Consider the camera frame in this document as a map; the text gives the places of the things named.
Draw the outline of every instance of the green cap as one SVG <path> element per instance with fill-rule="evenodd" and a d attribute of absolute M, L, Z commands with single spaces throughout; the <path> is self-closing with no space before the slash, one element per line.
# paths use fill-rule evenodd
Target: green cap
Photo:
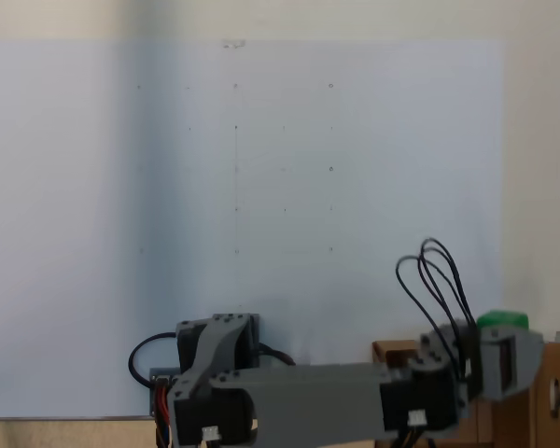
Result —
<path fill-rule="evenodd" d="M 529 317 L 525 313 L 493 310 L 477 319 L 477 327 L 480 329 L 496 325 L 509 325 L 520 329 L 529 329 Z"/>

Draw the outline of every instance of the white connector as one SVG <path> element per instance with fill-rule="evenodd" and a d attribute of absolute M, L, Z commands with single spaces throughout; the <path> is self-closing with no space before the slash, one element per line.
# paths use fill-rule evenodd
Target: white connector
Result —
<path fill-rule="evenodd" d="M 203 441 L 219 441 L 220 433 L 217 427 L 202 427 Z"/>

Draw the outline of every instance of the robotic arm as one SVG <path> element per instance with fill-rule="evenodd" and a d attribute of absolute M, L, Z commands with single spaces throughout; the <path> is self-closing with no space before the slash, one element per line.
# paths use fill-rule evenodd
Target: robotic arm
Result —
<path fill-rule="evenodd" d="M 541 335 L 512 326 L 458 323 L 421 336 L 408 367 L 386 364 L 259 366 L 259 316 L 214 315 L 180 323 L 180 371 L 152 371 L 166 385 L 175 448 L 219 446 L 314 448 L 392 440 L 416 431 L 442 438 L 468 416 L 477 397 L 503 400 L 529 388 L 541 361 Z M 464 353 L 464 376 L 458 369 Z M 253 428 L 257 419 L 258 427 Z"/>

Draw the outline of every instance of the black cable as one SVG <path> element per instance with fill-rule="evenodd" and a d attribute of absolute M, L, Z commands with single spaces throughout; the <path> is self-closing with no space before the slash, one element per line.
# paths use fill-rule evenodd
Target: black cable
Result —
<path fill-rule="evenodd" d="M 411 431 L 401 431 L 399 432 L 399 437 L 392 442 L 392 444 L 390 445 L 390 448 L 402 448 L 402 445 L 404 445 L 404 442 L 407 440 L 407 437 L 409 436 L 409 434 L 411 434 Z"/>
<path fill-rule="evenodd" d="M 431 247 L 429 249 L 426 249 L 425 252 L 430 252 L 430 251 L 436 251 L 436 252 L 440 252 L 439 249 L 436 249 L 435 247 Z M 425 258 L 425 252 L 422 252 L 419 257 L 423 258 L 425 260 L 425 262 L 431 266 L 433 269 L 435 269 L 438 274 L 440 275 L 440 277 L 444 280 L 444 282 L 446 282 L 448 284 L 448 286 L 450 287 L 450 289 L 452 290 L 453 295 L 455 296 L 456 299 L 456 303 L 458 303 L 458 306 L 460 307 L 460 310 L 463 312 L 463 316 L 465 317 L 465 320 L 467 320 L 467 323 L 470 324 L 470 318 L 469 318 L 469 314 L 467 313 L 467 310 L 465 309 L 465 306 L 463 305 L 463 302 L 460 300 L 460 296 L 458 295 L 458 293 L 456 292 L 456 288 L 455 286 L 452 284 L 452 282 L 450 281 L 450 279 L 446 276 L 446 274 L 433 262 L 429 261 L 428 259 Z M 429 292 L 431 292 L 431 294 L 433 295 L 433 297 L 435 298 L 436 296 L 434 295 L 434 291 L 430 290 Z"/>
<path fill-rule="evenodd" d="M 458 294 L 460 295 L 460 299 L 462 300 L 462 302 L 465 305 L 465 309 L 467 310 L 467 313 L 469 314 L 469 317 L 470 317 L 470 320 L 471 320 L 471 323 L 472 323 L 473 327 L 475 327 L 477 324 L 475 323 L 475 318 L 473 317 L 473 314 L 470 311 L 469 303 L 467 302 L 467 296 L 465 295 L 465 290 L 463 288 L 462 282 L 460 281 L 460 273 L 458 272 L 458 268 L 456 267 L 455 259 L 450 254 L 450 252 L 448 251 L 446 246 L 443 245 L 442 243 L 440 243 L 435 238 L 426 238 L 426 240 L 421 244 L 421 252 L 425 252 L 426 251 L 426 249 L 425 249 L 426 245 L 428 245 L 430 243 L 433 243 L 433 244 L 437 245 L 443 251 L 443 253 L 442 253 L 442 252 L 438 251 L 437 249 L 434 249 L 435 252 L 441 253 L 441 255 L 448 261 L 448 264 L 450 266 L 452 274 L 455 278 L 456 288 L 458 289 Z"/>
<path fill-rule="evenodd" d="M 141 347 L 143 347 L 146 343 L 150 343 L 151 341 L 155 341 L 156 339 L 166 339 L 166 338 L 175 338 L 175 337 L 176 337 L 176 333 L 174 332 L 156 334 L 154 336 L 151 336 L 150 338 L 145 339 L 142 343 L 140 343 L 133 349 L 131 355 L 129 356 L 129 372 L 131 373 L 131 375 L 133 376 L 133 378 L 137 383 L 139 383 L 140 385 L 144 385 L 148 389 L 153 389 L 155 387 L 153 383 L 151 383 L 146 378 L 141 376 L 137 371 L 137 369 L 134 367 L 134 356 L 136 355 L 137 351 Z"/>
<path fill-rule="evenodd" d="M 455 261 L 451 258 L 448 258 L 448 256 L 444 252 L 439 250 L 437 247 L 424 248 L 423 249 L 423 254 L 425 255 L 427 252 L 435 252 L 438 255 L 440 255 L 443 259 L 446 260 L 446 262 L 448 263 L 448 267 L 450 268 L 450 271 L 453 273 L 453 276 L 455 277 L 455 283 L 456 283 L 456 274 L 455 273 L 458 273 L 458 268 L 456 267 Z M 460 283 L 460 276 L 458 276 L 458 284 L 456 284 L 456 288 L 458 289 L 459 286 L 460 286 L 460 289 L 462 289 L 462 283 Z M 463 313 L 466 316 L 469 317 L 469 323 L 474 325 L 474 320 L 473 320 L 473 316 L 472 316 L 472 313 L 471 313 L 470 308 L 469 308 L 469 304 L 468 303 L 463 303 L 462 300 L 460 300 L 460 294 L 456 294 L 456 301 L 458 301 L 458 305 L 460 306 Z"/>
<path fill-rule="evenodd" d="M 450 361 L 452 362 L 452 365 L 455 366 L 456 365 L 456 358 L 455 355 L 452 353 L 452 350 L 450 349 L 450 346 L 448 345 L 448 343 L 446 342 L 446 339 L 444 338 L 444 335 L 442 334 L 441 330 L 438 328 L 438 326 L 436 325 L 436 322 L 431 318 L 431 315 L 429 315 L 429 313 L 427 312 L 427 310 L 425 309 L 425 307 L 421 304 L 421 302 L 412 294 L 412 292 L 407 288 L 407 286 L 404 284 L 404 282 L 402 281 L 402 277 L 400 277 L 400 265 L 404 262 L 407 261 L 409 259 L 414 259 L 417 260 L 417 257 L 413 256 L 413 255 L 407 255 L 405 257 L 402 257 L 401 259 L 399 259 L 399 261 L 396 263 L 396 278 L 399 280 L 400 285 L 402 286 L 402 289 L 404 289 L 404 292 L 407 293 L 407 295 L 416 303 L 416 305 L 419 307 L 419 309 L 421 310 L 421 312 L 426 316 L 427 320 L 429 321 L 429 323 L 431 324 L 431 326 L 433 327 L 433 329 L 435 330 L 436 334 L 438 335 L 438 337 L 440 338 L 440 341 L 442 343 L 442 345 L 444 346 L 444 350 L 446 351 L 446 353 L 448 354 L 448 357 L 450 358 Z M 460 378 L 460 373 L 458 371 L 458 369 L 455 369 L 455 375 L 456 375 L 456 379 Z"/>
<path fill-rule="evenodd" d="M 413 433 L 411 434 L 411 437 L 402 446 L 402 448 L 413 448 L 422 434 L 423 434 L 423 429 L 414 430 Z"/>
<path fill-rule="evenodd" d="M 259 343 L 259 353 L 262 355 L 266 355 L 268 357 L 275 357 L 276 359 L 279 359 L 280 361 L 284 362 L 288 366 L 297 365 L 297 363 L 294 361 L 292 357 L 279 350 L 274 350 L 273 348 L 271 348 L 269 345 L 266 345 L 265 343 Z"/>
<path fill-rule="evenodd" d="M 448 320 L 450 320 L 450 325 L 452 327 L 452 331 L 455 334 L 456 346 L 458 347 L 458 353 L 459 353 L 458 368 L 460 369 L 461 374 L 464 378 L 465 377 L 465 368 L 466 368 L 466 362 L 465 362 L 466 358 L 465 358 L 465 354 L 463 353 L 463 344 L 462 344 L 462 340 L 460 338 L 460 330 L 458 329 L 458 325 L 456 324 L 455 319 L 452 316 L 452 313 L 450 313 L 450 308 L 448 307 L 448 304 L 446 303 L 446 299 L 444 298 L 443 294 L 441 294 L 441 291 L 440 291 L 440 288 L 438 287 L 438 284 L 436 283 L 435 279 L 433 278 L 433 275 L 429 271 L 429 266 L 428 266 L 429 263 L 430 263 L 430 261 L 427 261 L 425 259 L 425 257 L 423 256 L 423 252 L 422 252 L 419 255 L 419 257 L 417 258 L 417 270 L 419 271 L 419 276 L 421 277 L 421 280 L 423 280 L 423 284 L 426 286 L 427 290 L 431 293 L 431 295 L 434 297 L 434 299 L 440 304 L 441 308 L 444 310 L 444 312 L 448 316 Z M 429 280 L 431 281 L 431 284 L 435 288 L 435 291 L 431 288 L 431 286 L 427 282 L 425 276 L 423 275 L 423 271 L 421 270 L 421 265 L 422 264 L 423 264 L 423 266 L 426 270 L 426 274 L 429 277 Z M 438 269 L 438 267 L 435 264 L 433 264 L 433 267 L 435 269 Z"/>

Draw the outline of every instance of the white wall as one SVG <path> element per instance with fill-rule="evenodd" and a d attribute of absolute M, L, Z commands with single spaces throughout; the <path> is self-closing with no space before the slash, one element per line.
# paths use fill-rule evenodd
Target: white wall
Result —
<path fill-rule="evenodd" d="M 560 329 L 560 0 L 168 3 L 150 17 L 141 0 L 1 0 L 0 39 L 503 39 L 504 300 Z"/>

